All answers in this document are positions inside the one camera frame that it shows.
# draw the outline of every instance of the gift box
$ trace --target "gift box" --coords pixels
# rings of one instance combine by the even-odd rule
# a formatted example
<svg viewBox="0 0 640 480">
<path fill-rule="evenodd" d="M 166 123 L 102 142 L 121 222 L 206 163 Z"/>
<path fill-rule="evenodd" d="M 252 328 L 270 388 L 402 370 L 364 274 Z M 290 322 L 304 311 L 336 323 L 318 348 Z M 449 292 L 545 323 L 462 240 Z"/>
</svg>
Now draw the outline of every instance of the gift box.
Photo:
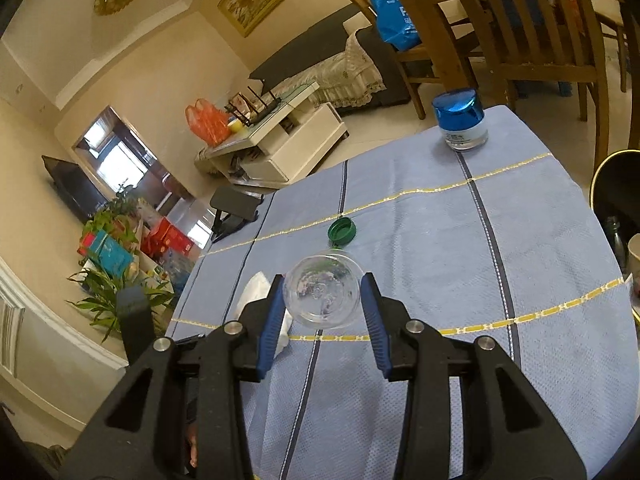
<svg viewBox="0 0 640 480">
<path fill-rule="evenodd" d="M 183 256 L 188 256 L 192 247 L 193 241 L 165 217 L 146 236 L 140 248 L 143 253 L 155 260 L 169 248 Z"/>
<path fill-rule="evenodd" d="M 133 261 L 133 256 L 105 231 L 87 233 L 78 252 L 100 265 L 111 276 L 122 276 Z"/>
</svg>

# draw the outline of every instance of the table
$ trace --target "table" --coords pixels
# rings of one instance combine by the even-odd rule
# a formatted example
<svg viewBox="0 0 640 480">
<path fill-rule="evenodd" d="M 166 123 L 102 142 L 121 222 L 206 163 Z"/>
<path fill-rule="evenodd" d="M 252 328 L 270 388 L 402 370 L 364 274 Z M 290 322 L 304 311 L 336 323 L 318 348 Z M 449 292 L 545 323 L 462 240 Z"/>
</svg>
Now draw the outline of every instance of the table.
<svg viewBox="0 0 640 480">
<path fill-rule="evenodd" d="M 395 140 L 267 196 L 259 218 L 209 244 L 168 335 L 208 332 L 256 272 L 271 277 L 328 248 L 338 214 L 347 250 L 384 296 L 445 335 L 494 337 L 558 418 L 592 478 L 632 427 L 638 347 L 629 291 L 580 188 L 508 108 L 486 111 L 487 143 L 457 155 L 436 128 Z M 289 347 L 261 384 L 242 384 L 261 480 L 391 479 L 406 385 L 377 370 L 364 316 Z M 451 471 L 462 469 L 452 389 Z"/>
<path fill-rule="evenodd" d="M 232 184 L 279 189 L 306 177 L 347 131 L 331 103 L 311 104 L 309 97 L 318 88 L 313 82 L 283 95 L 268 117 L 209 149 L 207 157 Z M 293 126 L 288 132 L 285 120 Z M 242 177 L 231 169 L 236 155 L 241 156 Z"/>
</svg>

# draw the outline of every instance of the ceiling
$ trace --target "ceiling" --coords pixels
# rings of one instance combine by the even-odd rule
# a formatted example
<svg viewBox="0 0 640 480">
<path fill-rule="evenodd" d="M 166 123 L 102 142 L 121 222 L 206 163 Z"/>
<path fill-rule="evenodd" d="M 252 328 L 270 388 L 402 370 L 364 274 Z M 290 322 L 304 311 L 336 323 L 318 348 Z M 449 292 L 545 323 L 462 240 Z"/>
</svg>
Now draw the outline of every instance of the ceiling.
<svg viewBox="0 0 640 480">
<path fill-rule="evenodd" d="M 2 42 L 57 108 L 111 59 L 193 0 L 133 0 L 111 16 L 94 14 L 95 0 L 24 0 Z"/>
</svg>

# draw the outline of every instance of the television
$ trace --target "television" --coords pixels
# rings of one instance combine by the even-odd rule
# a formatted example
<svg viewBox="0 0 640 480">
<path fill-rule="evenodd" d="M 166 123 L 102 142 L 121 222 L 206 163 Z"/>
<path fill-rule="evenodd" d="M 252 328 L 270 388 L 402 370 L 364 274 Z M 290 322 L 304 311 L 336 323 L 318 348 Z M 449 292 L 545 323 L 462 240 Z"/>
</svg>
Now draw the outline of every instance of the television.
<svg viewBox="0 0 640 480">
<path fill-rule="evenodd" d="M 59 197 L 82 223 L 108 202 L 77 164 L 47 155 L 42 156 L 42 161 Z"/>
</svg>

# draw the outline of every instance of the white tissue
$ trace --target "white tissue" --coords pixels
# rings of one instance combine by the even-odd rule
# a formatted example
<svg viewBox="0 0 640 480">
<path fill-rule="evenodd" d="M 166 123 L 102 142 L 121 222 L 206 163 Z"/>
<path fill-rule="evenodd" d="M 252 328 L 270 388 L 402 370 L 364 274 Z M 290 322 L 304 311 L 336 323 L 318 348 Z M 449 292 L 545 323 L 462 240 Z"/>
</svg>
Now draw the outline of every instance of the white tissue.
<svg viewBox="0 0 640 480">
<path fill-rule="evenodd" d="M 240 298 L 236 304 L 236 310 L 231 319 L 238 319 L 247 303 L 266 298 L 270 288 L 270 281 L 267 280 L 267 277 L 262 272 L 258 272 L 249 280 L 242 294 L 240 294 Z M 282 326 L 280 327 L 280 336 L 278 337 L 278 344 L 276 346 L 276 356 L 289 344 L 289 328 L 291 327 L 292 321 L 293 318 L 291 314 L 285 310 Z"/>
</svg>

